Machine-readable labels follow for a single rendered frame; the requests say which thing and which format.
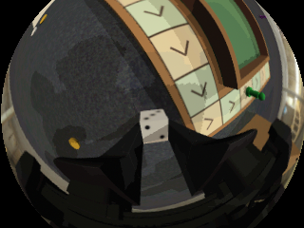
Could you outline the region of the green game pawn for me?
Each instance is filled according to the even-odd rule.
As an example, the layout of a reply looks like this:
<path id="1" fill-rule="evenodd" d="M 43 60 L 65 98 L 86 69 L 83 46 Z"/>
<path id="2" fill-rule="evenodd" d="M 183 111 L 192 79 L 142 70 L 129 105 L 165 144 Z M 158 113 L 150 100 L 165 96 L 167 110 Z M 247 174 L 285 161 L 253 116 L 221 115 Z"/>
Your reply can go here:
<path id="1" fill-rule="evenodd" d="M 265 99 L 265 95 L 263 95 L 262 92 L 254 91 L 254 89 L 249 86 L 247 86 L 246 95 L 247 98 L 250 98 L 250 96 L 254 96 L 254 98 L 260 99 L 262 102 L 265 102 L 265 100 L 263 100 Z"/>

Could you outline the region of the white die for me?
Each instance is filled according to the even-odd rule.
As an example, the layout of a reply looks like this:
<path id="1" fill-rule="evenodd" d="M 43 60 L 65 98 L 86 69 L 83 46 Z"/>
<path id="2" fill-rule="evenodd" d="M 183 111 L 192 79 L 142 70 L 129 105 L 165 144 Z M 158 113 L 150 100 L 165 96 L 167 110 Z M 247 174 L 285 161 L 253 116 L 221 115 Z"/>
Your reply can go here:
<path id="1" fill-rule="evenodd" d="M 168 118 L 163 110 L 141 111 L 140 127 L 144 143 L 168 141 Z"/>

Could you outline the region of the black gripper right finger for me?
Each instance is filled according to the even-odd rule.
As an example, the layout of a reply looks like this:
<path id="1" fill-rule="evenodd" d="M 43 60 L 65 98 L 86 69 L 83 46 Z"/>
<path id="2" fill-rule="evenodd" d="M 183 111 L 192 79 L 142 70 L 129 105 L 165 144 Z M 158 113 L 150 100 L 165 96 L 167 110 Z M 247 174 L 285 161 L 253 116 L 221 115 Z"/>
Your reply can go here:
<path id="1" fill-rule="evenodd" d="M 168 119 L 168 141 L 178 160 L 191 197 L 204 193 L 202 187 L 217 174 L 225 159 L 254 143 L 257 129 L 247 129 L 238 136 L 212 138 Z"/>

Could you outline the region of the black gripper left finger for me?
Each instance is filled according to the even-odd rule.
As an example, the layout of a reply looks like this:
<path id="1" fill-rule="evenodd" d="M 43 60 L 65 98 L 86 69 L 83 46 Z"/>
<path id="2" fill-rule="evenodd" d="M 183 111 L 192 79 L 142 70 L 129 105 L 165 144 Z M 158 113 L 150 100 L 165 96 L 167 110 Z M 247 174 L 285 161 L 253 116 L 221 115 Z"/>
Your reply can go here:
<path id="1" fill-rule="evenodd" d="M 66 178 L 109 187 L 134 206 L 141 206 L 143 145 L 140 122 L 110 149 L 94 159 L 53 159 Z"/>

